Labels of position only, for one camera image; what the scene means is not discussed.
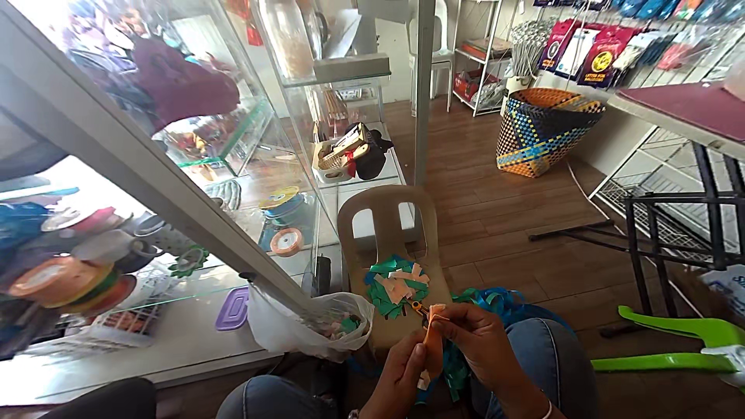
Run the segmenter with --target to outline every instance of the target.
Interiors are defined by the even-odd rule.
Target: hand
[[[435,318],[430,327],[458,346],[507,417],[540,418],[546,413],[547,398],[517,362],[499,316],[469,303],[448,304],[440,314],[449,321]]]
[[[360,419],[403,419],[414,405],[416,383],[427,355],[424,331],[411,333],[393,345],[378,385],[360,411]]]

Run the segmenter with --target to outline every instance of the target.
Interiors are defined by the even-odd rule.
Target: black metal stand
[[[665,300],[665,308],[668,316],[672,318],[678,317],[672,287],[668,281],[666,262],[682,263],[715,271],[724,271],[730,265],[745,262],[745,182],[743,182],[740,165],[737,160],[728,156],[724,157],[729,181],[732,184],[732,191],[718,191],[706,147],[693,142],[693,148],[704,192],[648,192],[642,196],[630,195],[625,197],[624,212],[627,235],[602,230],[602,227],[614,225],[613,220],[605,220],[599,223],[532,235],[529,237],[529,240],[536,241],[548,237],[567,236],[628,253],[631,256],[639,300],[641,301],[641,308],[645,315],[652,315],[653,313],[647,284],[644,281],[641,258],[647,257],[653,260],[657,267],[657,276],[662,286],[662,297]],[[681,221],[675,219],[665,212],[660,207],[660,204],[705,204],[708,215],[709,238],[707,239],[701,236]],[[721,212],[722,204],[735,205],[738,238],[740,239],[739,253],[731,253],[725,250]],[[636,225],[637,218],[640,215],[646,215],[649,221],[649,239],[638,237]],[[661,225],[665,228],[684,233],[691,239],[695,246],[681,246],[663,242],[660,239]],[[595,237],[587,236],[584,233],[594,234]],[[598,236],[624,239],[628,245],[626,247],[614,245],[603,241]],[[646,245],[645,248],[641,248],[640,244]],[[601,335],[613,337],[614,335],[634,331],[634,329],[629,327],[622,327],[619,330],[607,329],[602,330]]]

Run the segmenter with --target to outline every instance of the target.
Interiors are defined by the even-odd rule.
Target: white plastic chair
[[[364,190],[348,199],[339,209],[337,228],[339,242],[344,253],[346,268],[349,272],[349,284],[352,292],[358,295],[367,294],[364,283],[365,274],[369,271],[367,264],[363,264],[357,252],[352,220],[360,211],[370,210],[372,225],[375,228],[375,246],[378,251],[378,263],[389,259],[392,255],[406,257],[404,232],[401,228],[399,204],[411,202],[422,215],[422,229],[427,245],[427,253],[418,258],[429,277],[429,295],[422,304],[429,307],[432,304],[451,303],[450,289],[445,281],[443,269],[440,267],[440,248],[437,244],[437,212],[432,198],[419,186],[383,185]],[[399,316],[395,320],[386,320],[375,311],[372,321],[370,344],[373,349],[389,349],[406,335],[422,327],[422,318],[417,317],[413,310],[409,315]]]
[[[416,116],[416,57],[419,20],[417,0],[409,1],[409,22],[406,24],[406,35],[409,41],[409,67],[411,67],[411,115]],[[448,6],[445,0],[436,0],[434,4],[434,35],[432,37],[432,76],[429,97],[434,99],[437,79],[440,70],[448,70],[448,112],[453,96],[454,48],[448,47]]]

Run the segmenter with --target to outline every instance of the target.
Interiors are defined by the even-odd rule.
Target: maroon table top
[[[722,83],[689,83],[623,89],[618,95],[738,142],[745,142],[745,101]]]

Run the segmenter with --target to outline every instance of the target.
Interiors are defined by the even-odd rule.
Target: plastic chair
[[[362,267],[359,259],[352,230],[352,219],[362,210],[372,211],[378,263],[389,259],[394,254],[407,258],[408,252],[399,215],[399,204],[402,202],[411,202],[419,208],[422,214],[427,254],[418,259],[417,263],[422,266],[430,280],[429,295],[422,301],[422,304],[430,306],[437,303],[451,303],[450,290],[440,267],[440,249],[437,246],[437,213],[427,192],[417,186],[376,186],[351,197],[339,209],[337,216],[339,241],[346,260],[346,268],[349,271],[352,292],[367,298],[364,276],[369,270],[369,267]],[[373,349],[388,349],[421,327],[422,318],[413,309],[408,310],[406,316],[400,315],[394,320],[385,320],[376,310],[372,321],[370,342]]]
[[[406,36],[409,41],[409,67],[411,67],[411,115],[416,116],[416,58],[418,41],[417,0],[409,1],[409,22],[406,24]],[[445,0],[436,0],[434,4],[434,36],[432,39],[432,78],[429,97],[434,99],[437,89],[437,75],[440,70],[448,70],[448,112],[453,96],[453,66],[455,61],[455,40],[453,48],[448,48],[448,6]]]
[[[618,306],[618,314],[661,332],[703,340],[701,353],[660,353],[625,358],[593,359],[596,371],[688,370],[719,374],[745,393],[745,330],[718,318],[657,318]]]

